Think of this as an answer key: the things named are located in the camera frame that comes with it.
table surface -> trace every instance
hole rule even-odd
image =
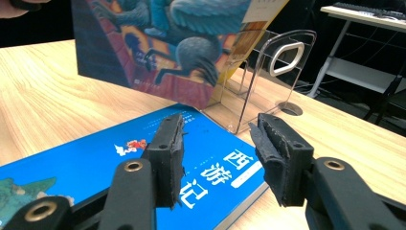
[[[75,41],[0,49],[0,166],[174,102],[77,73]],[[294,92],[301,116],[280,112],[315,157],[350,163],[379,194],[406,204],[406,138]],[[237,135],[252,144],[248,131]],[[306,229],[304,207],[279,207],[268,189],[232,229]]]
[[[359,11],[351,11],[332,6],[322,7],[321,11],[328,12],[329,15],[333,17],[406,33],[406,21],[379,18],[371,15],[365,15]]]

desk leg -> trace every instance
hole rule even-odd
[[[323,78],[325,77],[326,71],[328,70],[329,65],[331,64],[332,60],[334,59],[335,52],[337,51],[338,47],[340,46],[340,43],[343,40],[344,35],[346,34],[349,26],[350,26],[350,21],[346,21],[346,24],[344,25],[343,29],[341,30],[340,35],[338,35],[338,38],[335,41],[335,44],[332,47],[331,52],[325,61],[325,64],[320,69],[319,74],[317,75],[316,81],[314,82],[313,87],[311,87],[310,93],[307,94],[308,97],[315,98],[317,96],[316,95],[317,89],[319,88],[320,83],[322,82]]]

book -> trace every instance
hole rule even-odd
[[[180,204],[157,209],[158,229],[226,228],[267,188],[255,148],[195,108],[175,104],[0,167],[0,228],[43,196],[72,205],[107,189],[116,167],[141,157],[161,121],[184,119]]]
[[[79,74],[203,109],[287,1],[72,1]]]

clear acrylic stand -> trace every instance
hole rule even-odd
[[[249,123],[256,123],[259,113],[282,110],[298,115],[301,112],[288,100],[314,45],[316,33],[308,30],[284,34],[242,32],[237,36],[235,49],[240,49],[242,54],[243,43],[239,42],[254,37],[260,37],[250,55],[252,59],[258,54],[255,67],[250,67],[249,60],[241,59],[243,55],[237,53],[230,57],[226,64],[226,78],[217,83],[208,107],[202,111],[234,134],[247,129]],[[238,69],[241,63],[245,63],[244,69]]]

keyboard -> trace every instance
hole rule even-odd
[[[381,9],[362,7],[362,6],[357,6],[357,5],[348,4],[348,3],[341,3],[341,2],[334,3],[332,6],[336,7],[336,8],[342,8],[342,9],[352,10],[352,11],[356,11],[356,12],[362,12],[364,14],[375,16],[375,17],[380,17],[380,18],[391,18],[393,20],[406,20],[406,14],[397,12],[397,11],[385,11],[385,10],[381,10]]]

